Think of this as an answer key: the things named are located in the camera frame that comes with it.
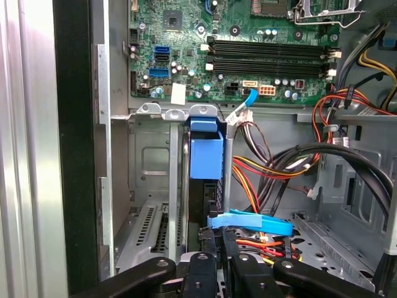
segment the motherboard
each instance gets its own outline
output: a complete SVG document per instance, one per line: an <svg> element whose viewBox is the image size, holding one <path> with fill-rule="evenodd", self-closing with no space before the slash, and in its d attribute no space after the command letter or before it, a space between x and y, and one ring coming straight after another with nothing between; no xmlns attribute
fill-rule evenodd
<svg viewBox="0 0 397 298"><path fill-rule="evenodd" d="M294 24L297 2L132 0L131 96L228 103L254 88L257 103L315 105L336 74L339 26ZM313 13L341 6L311 0Z"/></svg>

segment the chipset chip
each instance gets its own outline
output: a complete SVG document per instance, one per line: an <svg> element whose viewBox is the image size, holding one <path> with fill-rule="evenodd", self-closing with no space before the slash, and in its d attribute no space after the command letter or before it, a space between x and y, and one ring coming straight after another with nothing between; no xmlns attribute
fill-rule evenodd
<svg viewBox="0 0 397 298"><path fill-rule="evenodd" d="M182 31L182 11L164 11L163 29L165 31Z"/></svg>
<svg viewBox="0 0 397 298"><path fill-rule="evenodd" d="M288 0L251 0L251 14L263 17L286 17Z"/></svg>

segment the screw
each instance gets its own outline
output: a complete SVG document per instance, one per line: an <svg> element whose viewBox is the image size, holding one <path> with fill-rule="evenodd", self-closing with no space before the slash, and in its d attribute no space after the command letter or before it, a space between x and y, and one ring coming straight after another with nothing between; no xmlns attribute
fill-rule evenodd
<svg viewBox="0 0 397 298"><path fill-rule="evenodd" d="M159 267L165 267L165 266L168 266L168 263L166 262L166 260L160 260L160 261L157 263L157 266L159 266Z"/></svg>
<svg viewBox="0 0 397 298"><path fill-rule="evenodd" d="M247 261L249 258L248 255L239 255L238 257L243 261Z"/></svg>
<svg viewBox="0 0 397 298"><path fill-rule="evenodd" d="M201 253L201 254L198 256L198 259L199 259L199 260L207 260L208 257L207 257L205 254Z"/></svg>
<svg viewBox="0 0 397 298"><path fill-rule="evenodd" d="M287 269L291 269L291 268L293 267L293 265L291 264L291 262L288 262L288 261L283 261L283 262L281 263L281 265L282 265L283 267L286 267Z"/></svg>
<svg viewBox="0 0 397 298"><path fill-rule="evenodd" d="M198 32L199 34L203 34L203 33L205 32L205 28L204 28L203 26L198 26L198 27L197 27L197 32Z"/></svg>

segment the yellow wire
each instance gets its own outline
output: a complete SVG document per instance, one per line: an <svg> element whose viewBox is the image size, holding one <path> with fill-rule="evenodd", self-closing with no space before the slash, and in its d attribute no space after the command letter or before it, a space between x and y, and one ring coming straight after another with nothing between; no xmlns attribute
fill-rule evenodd
<svg viewBox="0 0 397 298"><path fill-rule="evenodd" d="M347 92L347 91L348 91L348 89L345 88L345 89L339 90L337 93ZM354 91L357 92L357 93L359 93L359 94L360 94L362 97L364 97L366 100L368 100L368 98L367 98L362 92L360 92L359 90L355 89Z"/></svg>
<svg viewBox="0 0 397 298"><path fill-rule="evenodd" d="M269 260L269 259L267 259L267 258L262 258L263 260L264 260L264 262L265 263L267 263L267 264L270 264L270 265L274 265L274 262L273 261L271 261L271 260Z"/></svg>
<svg viewBox="0 0 397 298"><path fill-rule="evenodd" d="M394 89L397 88L397 76L384 64L377 62L375 60L369 59L367 56L367 52L368 50L366 50L365 52L363 52L363 54L361 54L360 58L359 58L359 63L363 66L375 69L375 70L380 70L383 73L387 74L388 76L391 77L391 79L394 81L395 83L395 87ZM387 96L384 104L381 106L382 109L386 109L386 107L388 106L388 104L390 103L390 101L393 98L393 93L394 93L394 89L392 89L389 93L389 95Z"/></svg>
<svg viewBox="0 0 397 298"><path fill-rule="evenodd" d="M272 170L272 169L269 169L269 168L265 168L265 167L257 164L254 161L247 160L246 158L244 158L242 156L235 155L234 158L237 158L237 159L240 159L240 160L244 160L245 162L249 163L250 165L256 166L259 169L263 169L264 171L268 171L270 173L281 175L281 176L293 176L293 177L295 177L295 176L301 175L301 174L303 174L304 172L307 171L306 169L304 169L304 170L302 170L300 172L296 172L296 173L284 173L284 172L275 171L275 170Z"/></svg>
<svg viewBox="0 0 397 298"><path fill-rule="evenodd" d="M239 168L237 168L236 166L233 165L232 167L233 171L236 173L236 175L238 176L238 178L240 179L240 182L243 184L243 188L248 196L248 199L252 205L252 208L254 209L255 213L257 213L256 207L255 207L255 203L254 203L254 198L252 197L251 192L248 191L249 186L247 185L247 182L245 181L244 176L240 173Z"/></svg>
<svg viewBox="0 0 397 298"><path fill-rule="evenodd" d="M385 73L387 73L387 74L393 79L393 81L397 84L397 77L396 77L396 75L389 69L389 67L387 67L386 65L384 65L384 64L382 64L382 63L380 63L380 62L377 62L377 61L375 61L375 60L369 59L368 56L367 56L367 52L368 52L368 50L366 50L366 51L363 52L363 54L362 54L362 55L364 56L364 59L366 60L366 62L373 63L373 64L375 64L375 65L378 65L380 68L383 68L383 69L385 70Z"/></svg>

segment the black plastic clip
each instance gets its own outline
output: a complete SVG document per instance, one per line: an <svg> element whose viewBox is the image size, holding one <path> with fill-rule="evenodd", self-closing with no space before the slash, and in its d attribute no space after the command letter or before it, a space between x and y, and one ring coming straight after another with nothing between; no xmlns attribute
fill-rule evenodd
<svg viewBox="0 0 397 298"><path fill-rule="evenodd" d="M346 99L345 99L345 110L347 110L350 107L350 105L352 104L354 88L355 88L354 85L350 85L347 90L347 95L346 95Z"/></svg>

